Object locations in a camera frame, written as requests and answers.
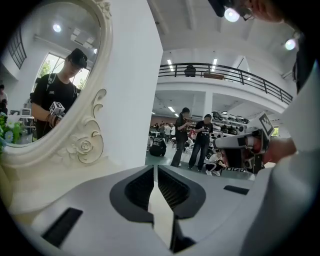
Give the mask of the white ornate vanity mirror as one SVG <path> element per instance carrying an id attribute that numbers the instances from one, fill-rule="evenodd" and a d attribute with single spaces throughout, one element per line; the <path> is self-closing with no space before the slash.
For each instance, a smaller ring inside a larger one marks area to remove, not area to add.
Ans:
<path id="1" fill-rule="evenodd" d="M 103 74 L 112 50 L 111 4 L 108 0 L 67 1 L 91 11 L 99 21 L 101 41 L 93 70 L 72 108 L 56 128 L 27 146 L 7 145 L 4 148 L 0 159 L 4 167 L 22 169 L 47 161 L 66 165 L 74 161 L 87 165 L 97 161 L 103 153 L 104 141 L 96 115 L 107 94 Z"/>

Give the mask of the artificial flowers in white pot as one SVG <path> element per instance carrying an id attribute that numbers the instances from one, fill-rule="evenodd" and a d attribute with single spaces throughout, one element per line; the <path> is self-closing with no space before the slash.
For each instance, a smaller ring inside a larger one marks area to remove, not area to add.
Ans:
<path id="1" fill-rule="evenodd" d="M 0 155 L 7 144 L 16 144 L 20 139 L 21 123 L 17 113 L 7 115 L 0 112 Z"/>

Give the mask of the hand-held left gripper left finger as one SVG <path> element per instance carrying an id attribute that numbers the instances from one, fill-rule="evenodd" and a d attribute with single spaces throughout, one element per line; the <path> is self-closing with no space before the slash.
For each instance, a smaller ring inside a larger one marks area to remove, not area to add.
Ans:
<path id="1" fill-rule="evenodd" d="M 172 256 L 148 211 L 151 165 L 85 181 L 42 210 L 32 229 L 63 256 Z"/>

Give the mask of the white dressing table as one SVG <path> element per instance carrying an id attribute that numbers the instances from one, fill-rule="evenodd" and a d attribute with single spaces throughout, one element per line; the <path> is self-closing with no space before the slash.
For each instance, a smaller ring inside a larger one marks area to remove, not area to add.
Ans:
<path id="1" fill-rule="evenodd" d="M 130 157 L 129 161 L 116 163 L 105 156 L 91 164 L 49 161 L 19 169 L 5 167 L 12 191 L 9 212 L 21 215 L 41 210 L 79 184 L 144 164 L 144 158 Z"/>

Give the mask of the black balcony railing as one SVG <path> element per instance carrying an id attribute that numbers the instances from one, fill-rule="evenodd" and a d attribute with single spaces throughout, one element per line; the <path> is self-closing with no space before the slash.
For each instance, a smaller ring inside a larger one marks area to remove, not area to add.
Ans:
<path id="1" fill-rule="evenodd" d="M 175 77 L 175 78 L 182 78 L 186 77 L 184 70 L 188 65 L 193 65 L 196 68 L 196 75 L 195 77 L 191 78 L 204 78 L 203 73 L 216 73 L 224 76 L 224 80 L 219 81 L 226 81 L 231 83 L 238 83 L 243 86 L 249 86 L 264 93 L 271 95 L 281 102 L 285 104 L 289 104 L 293 100 L 293 96 L 289 94 L 284 89 L 280 88 L 279 86 L 275 85 L 274 83 L 258 76 L 249 71 L 244 71 L 239 68 L 226 66 L 217 64 L 215 71 L 212 72 L 212 63 L 201 63 L 201 62 L 182 62 L 182 63 L 174 63 L 172 64 L 174 71 L 171 72 L 168 64 L 162 64 L 159 67 L 158 77 L 159 78 L 168 78 L 168 77 Z"/>

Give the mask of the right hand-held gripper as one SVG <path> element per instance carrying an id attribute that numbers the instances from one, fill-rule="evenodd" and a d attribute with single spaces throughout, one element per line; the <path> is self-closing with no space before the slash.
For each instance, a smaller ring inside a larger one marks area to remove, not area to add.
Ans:
<path id="1" fill-rule="evenodd" d="M 212 144 L 216 149 L 244 149 L 243 167 L 257 174 L 264 169 L 263 155 L 267 152 L 275 129 L 265 112 L 260 113 L 248 124 L 238 128 L 239 135 L 216 138 Z"/>

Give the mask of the person's right forearm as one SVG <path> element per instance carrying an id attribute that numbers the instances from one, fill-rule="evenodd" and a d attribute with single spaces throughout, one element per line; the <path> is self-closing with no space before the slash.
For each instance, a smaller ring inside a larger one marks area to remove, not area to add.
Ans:
<path id="1" fill-rule="evenodd" d="M 295 154 L 297 151 L 294 141 L 291 138 L 272 137 L 269 147 L 263 156 L 263 162 L 278 163 L 281 159 Z"/>

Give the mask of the person's black clothing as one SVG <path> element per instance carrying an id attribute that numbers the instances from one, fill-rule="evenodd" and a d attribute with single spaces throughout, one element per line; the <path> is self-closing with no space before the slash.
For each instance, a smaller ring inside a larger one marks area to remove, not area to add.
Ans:
<path id="1" fill-rule="evenodd" d="M 303 32 L 298 37 L 298 50 L 292 68 L 292 77 L 296 84 L 297 94 L 308 80 L 317 58 L 317 49 Z"/>

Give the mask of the shelf of black white helmets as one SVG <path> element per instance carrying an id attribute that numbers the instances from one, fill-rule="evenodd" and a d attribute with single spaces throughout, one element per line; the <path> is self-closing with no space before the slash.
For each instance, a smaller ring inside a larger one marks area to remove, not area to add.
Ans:
<path id="1" fill-rule="evenodd" d="M 236 136 L 245 132 L 249 121 L 239 115 L 228 114 L 226 111 L 212 112 L 213 131 L 223 136 Z"/>

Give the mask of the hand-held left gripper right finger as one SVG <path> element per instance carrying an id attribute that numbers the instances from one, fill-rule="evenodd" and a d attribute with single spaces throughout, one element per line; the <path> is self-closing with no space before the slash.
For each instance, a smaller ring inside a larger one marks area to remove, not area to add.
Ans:
<path id="1" fill-rule="evenodd" d="M 251 180 L 159 165 L 158 188 L 173 216 L 171 244 L 157 256 L 240 256 L 248 226 L 238 210 Z"/>

